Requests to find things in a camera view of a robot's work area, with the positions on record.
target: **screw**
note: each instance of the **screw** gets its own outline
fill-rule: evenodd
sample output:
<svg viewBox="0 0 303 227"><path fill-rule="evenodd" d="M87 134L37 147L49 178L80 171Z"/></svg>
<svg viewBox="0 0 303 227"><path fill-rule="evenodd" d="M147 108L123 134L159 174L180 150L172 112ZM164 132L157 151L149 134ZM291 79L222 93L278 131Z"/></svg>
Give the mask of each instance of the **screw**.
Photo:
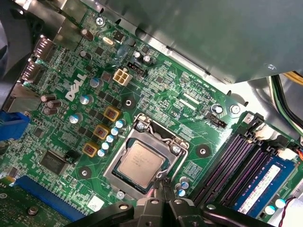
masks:
<svg viewBox="0 0 303 227"><path fill-rule="evenodd" d="M98 17L96 19L96 24L103 27L105 25L105 21L102 17Z"/></svg>
<svg viewBox="0 0 303 227"><path fill-rule="evenodd" d="M229 110L232 114L238 114L238 113L240 113L241 109L237 104L234 104L234 105L231 105Z"/></svg>
<svg viewBox="0 0 303 227"><path fill-rule="evenodd" d="M214 205L212 205L212 204L208 204L206 206L206 208L208 208L209 210L215 210L216 209L216 207Z"/></svg>
<svg viewBox="0 0 303 227"><path fill-rule="evenodd" d="M122 210L126 210L128 208L128 205L121 205L119 208Z"/></svg>
<svg viewBox="0 0 303 227"><path fill-rule="evenodd" d="M272 64L265 64L269 70L276 71L276 67Z"/></svg>
<svg viewBox="0 0 303 227"><path fill-rule="evenodd" d="M158 204L158 203L159 203L159 200L151 200L151 203L152 203L152 204Z"/></svg>
<svg viewBox="0 0 303 227"><path fill-rule="evenodd" d="M175 200L174 201L176 204L181 204L182 203L182 200Z"/></svg>
<svg viewBox="0 0 303 227"><path fill-rule="evenodd" d="M116 197L117 197L117 199L122 200L125 197L125 193L123 191L118 191Z"/></svg>
<svg viewBox="0 0 303 227"><path fill-rule="evenodd" d="M174 155L178 155L181 152L181 148L177 145L173 145L171 147L171 151Z"/></svg>
<svg viewBox="0 0 303 227"><path fill-rule="evenodd" d="M138 131L143 131L145 129L145 124L143 122L138 122L136 125Z"/></svg>
<svg viewBox="0 0 303 227"><path fill-rule="evenodd" d="M201 154L201 155L205 155L205 154L206 154L206 150L205 150L205 149L201 149L201 150L200 150L200 154Z"/></svg>

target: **blue ram stick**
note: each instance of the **blue ram stick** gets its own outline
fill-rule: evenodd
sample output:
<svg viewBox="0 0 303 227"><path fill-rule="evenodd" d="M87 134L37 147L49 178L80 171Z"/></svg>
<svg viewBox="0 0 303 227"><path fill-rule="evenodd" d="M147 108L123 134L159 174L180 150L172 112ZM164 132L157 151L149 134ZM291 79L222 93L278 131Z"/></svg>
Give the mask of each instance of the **blue ram stick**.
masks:
<svg viewBox="0 0 303 227"><path fill-rule="evenodd" d="M234 210L256 218L293 172L295 163L270 157L238 198Z"/></svg>
<svg viewBox="0 0 303 227"><path fill-rule="evenodd" d="M85 217L84 214L77 211L75 208L64 202L62 199L52 194L50 191L40 186L28 176L23 176L17 179L16 184L40 199L45 204L58 211L60 214L68 218L70 221L76 221Z"/></svg>

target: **capacitor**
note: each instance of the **capacitor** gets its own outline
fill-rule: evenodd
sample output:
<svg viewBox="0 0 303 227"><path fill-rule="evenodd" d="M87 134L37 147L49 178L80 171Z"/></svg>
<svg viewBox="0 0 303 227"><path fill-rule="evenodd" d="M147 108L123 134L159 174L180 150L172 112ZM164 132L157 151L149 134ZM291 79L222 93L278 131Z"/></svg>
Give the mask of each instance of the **capacitor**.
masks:
<svg viewBox="0 0 303 227"><path fill-rule="evenodd" d="M91 104L93 101L94 101L94 98L91 95L80 96L80 103L83 105Z"/></svg>
<svg viewBox="0 0 303 227"><path fill-rule="evenodd" d="M31 206L30 208L28 208L27 213L30 216L34 216L38 213L39 209L36 206Z"/></svg>
<svg viewBox="0 0 303 227"><path fill-rule="evenodd" d="M49 102L49 101L52 101L52 100L56 100L56 95L55 94L49 94L49 95L44 95L44 96L41 96L41 102Z"/></svg>
<svg viewBox="0 0 303 227"><path fill-rule="evenodd" d="M47 102L46 105L50 109L55 108L55 107L61 107L62 101L61 100L52 100L52 101Z"/></svg>
<svg viewBox="0 0 303 227"><path fill-rule="evenodd" d="M104 157L107 153L108 153L108 150L103 150L103 149L100 149L97 152L99 157Z"/></svg>
<svg viewBox="0 0 303 227"><path fill-rule="evenodd" d="M99 78L92 78L89 81L89 85L93 88L103 87L103 81Z"/></svg>
<svg viewBox="0 0 303 227"><path fill-rule="evenodd" d="M134 59L135 59L136 61L141 61L141 58L142 58L142 56L141 56L140 52L135 51L135 52L134 52Z"/></svg>
<svg viewBox="0 0 303 227"><path fill-rule="evenodd" d="M81 35L90 42L94 40L94 35L87 29L82 29Z"/></svg>
<svg viewBox="0 0 303 227"><path fill-rule="evenodd" d="M70 123L77 124L83 120L83 116L80 113L75 113L69 117Z"/></svg>
<svg viewBox="0 0 303 227"><path fill-rule="evenodd" d="M176 191L177 191L177 194L178 194L179 197L185 196L186 192L185 192L185 190L181 187L181 184L180 184L180 183L176 184L175 188L176 188Z"/></svg>
<svg viewBox="0 0 303 227"><path fill-rule="evenodd" d="M114 137L112 135L106 136L106 142L112 144L114 142Z"/></svg>
<svg viewBox="0 0 303 227"><path fill-rule="evenodd" d="M104 151L108 151L109 149L109 144L107 142L104 142L101 144L101 148L104 150Z"/></svg>
<svg viewBox="0 0 303 227"><path fill-rule="evenodd" d="M268 215L273 215L275 213L276 209L274 206L267 206L267 207L265 207L264 211Z"/></svg>
<svg viewBox="0 0 303 227"><path fill-rule="evenodd" d="M223 107L220 106L219 104L213 104L210 109L213 113L216 113L216 114L222 114L223 113Z"/></svg>
<svg viewBox="0 0 303 227"><path fill-rule="evenodd" d="M87 60L87 61L90 61L93 59L93 57L91 56L90 53L87 53L86 51L80 51L80 57Z"/></svg>
<svg viewBox="0 0 303 227"><path fill-rule="evenodd" d="M181 187L183 189L188 189L189 188L189 182L188 182L188 178L183 176L180 178L180 184L181 184Z"/></svg>
<svg viewBox="0 0 303 227"><path fill-rule="evenodd" d="M120 119L120 120L116 121L116 123L115 123L115 126L118 129L123 128L124 125L125 125L125 121L123 119Z"/></svg>
<svg viewBox="0 0 303 227"><path fill-rule="evenodd" d="M276 202L275 202L275 205L278 208L284 208L285 205L286 205L286 202L283 199L277 199Z"/></svg>
<svg viewBox="0 0 303 227"><path fill-rule="evenodd" d="M144 62L145 65L150 65L151 62L152 62L152 58L149 55L145 55L143 57L143 62Z"/></svg>
<svg viewBox="0 0 303 227"><path fill-rule="evenodd" d="M45 115L54 115L54 114L57 114L58 112L59 112L58 108L53 108L53 109L44 108L44 110L43 110L43 113Z"/></svg>
<svg viewBox="0 0 303 227"><path fill-rule="evenodd" d="M112 128L110 133L113 135L113 136L117 136L119 134L119 130L117 128Z"/></svg>

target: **green circuit board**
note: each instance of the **green circuit board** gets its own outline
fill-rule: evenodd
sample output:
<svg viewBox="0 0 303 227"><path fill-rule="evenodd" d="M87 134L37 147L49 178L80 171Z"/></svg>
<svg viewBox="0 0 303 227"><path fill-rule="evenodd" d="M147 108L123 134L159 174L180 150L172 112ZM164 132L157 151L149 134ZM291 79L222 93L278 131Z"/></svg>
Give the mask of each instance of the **green circuit board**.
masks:
<svg viewBox="0 0 303 227"><path fill-rule="evenodd" d="M0 180L0 220L8 227L63 227L70 223L68 219L45 205L22 188L11 187L10 178ZM37 208L37 215L29 215L30 207Z"/></svg>
<svg viewBox="0 0 303 227"><path fill-rule="evenodd" d="M104 202L104 207L113 204L119 199L103 173L130 132L135 117L144 113L189 143L188 157L173 184L178 183L181 176L186 176L190 182L186 193L187 196L190 195L214 162L216 153L242 123L247 114L246 107L119 25L104 18L106 25L99 27L95 23L98 16L95 11L88 10L81 23L82 28L87 28L94 34L93 41L83 38L74 52L57 46L49 61L36 60L37 64L44 67L43 75L37 83L25 83L25 86L39 95L56 94L63 105L54 115L43 113L43 103L39 110L30 113L31 122L22 138L11 141L6 154L0 157L1 176L9 174L14 167L18 170L16 177L28 175L85 215L94 212L89 206L94 196ZM123 34L121 42L115 40L117 31ZM114 45L106 44L103 37L114 41ZM134 47L126 44L129 37L135 40ZM89 61L81 58L81 51L91 54L92 59ZM146 72L144 76L127 67L128 62L134 59L134 51L148 53L151 57L151 65L142 65ZM132 76L126 87L113 81L117 69L123 68L127 68L127 73ZM93 88L89 84L91 78L101 79L103 86ZM68 100L66 94L74 81L80 79L79 91L75 92L74 99ZM91 104L81 104L82 95L91 95ZM133 109L125 106L125 101L129 99L135 102ZM205 119L206 113L214 104L223 108L223 112L216 117L226 123L225 128ZM239 107L237 114L230 111L233 105ZM89 157L82 152L84 145L93 141L101 146L104 142L93 134L96 126L103 124L110 129L115 126L114 122L103 116L108 106L121 111L119 119L123 119L125 125L107 155ZM69 117L76 113L80 113L83 120L71 124ZM210 149L207 157L198 154L197 149L202 144ZM81 157L76 164L68 165L62 173L55 174L41 165L46 152L63 157L71 149L81 154ZM81 175L84 167L91 171L88 177ZM302 174L300 168L297 178L301 178Z"/></svg>

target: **chip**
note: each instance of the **chip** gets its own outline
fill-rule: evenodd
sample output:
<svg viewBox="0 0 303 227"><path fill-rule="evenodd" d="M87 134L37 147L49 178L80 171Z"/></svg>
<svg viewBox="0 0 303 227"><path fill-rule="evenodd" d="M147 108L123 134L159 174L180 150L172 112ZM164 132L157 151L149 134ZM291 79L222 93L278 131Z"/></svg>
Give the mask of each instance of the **chip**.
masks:
<svg viewBox="0 0 303 227"><path fill-rule="evenodd" d="M105 109L103 116L108 118L110 121L115 122L118 119L118 117L120 116L120 114L121 114L121 112L119 110L117 110L113 106L108 106Z"/></svg>
<svg viewBox="0 0 303 227"><path fill-rule="evenodd" d="M101 121L104 118L104 116L103 116L103 114L98 113L96 118Z"/></svg>
<svg viewBox="0 0 303 227"><path fill-rule="evenodd" d="M124 35L121 32L116 31L114 39L116 39L118 42L121 42L123 37L124 37Z"/></svg>
<svg viewBox="0 0 303 227"><path fill-rule="evenodd" d="M12 178L15 178L18 174L19 170L17 170L15 167L12 167L12 169L9 172L9 176Z"/></svg>
<svg viewBox="0 0 303 227"><path fill-rule="evenodd" d="M110 95L108 95L105 100L108 101L109 103L113 100L114 98Z"/></svg>
<svg viewBox="0 0 303 227"><path fill-rule="evenodd" d="M40 164L57 175L61 175L67 167L65 161L51 151L44 154Z"/></svg>
<svg viewBox="0 0 303 227"><path fill-rule="evenodd" d="M103 91L100 91L98 96L99 96L100 98L104 98L104 97L106 96L106 93L103 92Z"/></svg>
<svg viewBox="0 0 303 227"><path fill-rule="evenodd" d="M148 46L143 47L142 52L147 53L148 52Z"/></svg>
<svg viewBox="0 0 303 227"><path fill-rule="evenodd" d="M117 107L119 105L119 103L120 103L119 100L115 99L115 98L112 101L112 105L115 106L115 107Z"/></svg>
<svg viewBox="0 0 303 227"><path fill-rule="evenodd" d="M108 136L110 129L102 124L98 124L94 130L94 135L98 136L100 139L104 140Z"/></svg>
<svg viewBox="0 0 303 227"><path fill-rule="evenodd" d="M87 131L85 135L90 138L93 135L93 133L91 131Z"/></svg>
<svg viewBox="0 0 303 227"><path fill-rule="evenodd" d="M42 129L36 128L36 130L35 130L35 132L34 132L34 135L37 136L38 138L40 138L41 135L42 135L42 133L43 133L43 130L42 130Z"/></svg>
<svg viewBox="0 0 303 227"><path fill-rule="evenodd" d="M93 141L90 141L90 142L87 142L87 143L84 145L82 151L83 151L84 154L87 154L87 155L90 156L90 157L94 157L95 154L96 154L96 152L97 152L99 149L100 149L100 146L99 146L97 143L95 143L95 142L93 142Z"/></svg>
<svg viewBox="0 0 303 227"><path fill-rule="evenodd" d="M157 77L157 78L156 78L156 81L157 81L158 83L162 83L163 78L162 78L162 77Z"/></svg>
<svg viewBox="0 0 303 227"><path fill-rule="evenodd" d="M95 110L90 110L89 111L89 115L93 116L93 117L96 116L96 113L97 113L97 111L95 111Z"/></svg>
<svg viewBox="0 0 303 227"><path fill-rule="evenodd" d="M142 188L147 188L164 161L163 157L136 141L118 171Z"/></svg>
<svg viewBox="0 0 303 227"><path fill-rule="evenodd" d="M83 127L80 127L80 128L78 129L78 132L79 132L80 134L84 134L84 133L86 132L86 129L83 128Z"/></svg>
<svg viewBox="0 0 303 227"><path fill-rule="evenodd" d="M109 82L111 78L112 78L112 74L110 74L109 72L106 72L106 71L104 71L101 75L101 79L106 82Z"/></svg>
<svg viewBox="0 0 303 227"><path fill-rule="evenodd" d="M96 51L95 51L95 53L97 54L97 55L102 55L103 54L103 52L104 52L104 50L101 48L101 47L97 47L96 48Z"/></svg>

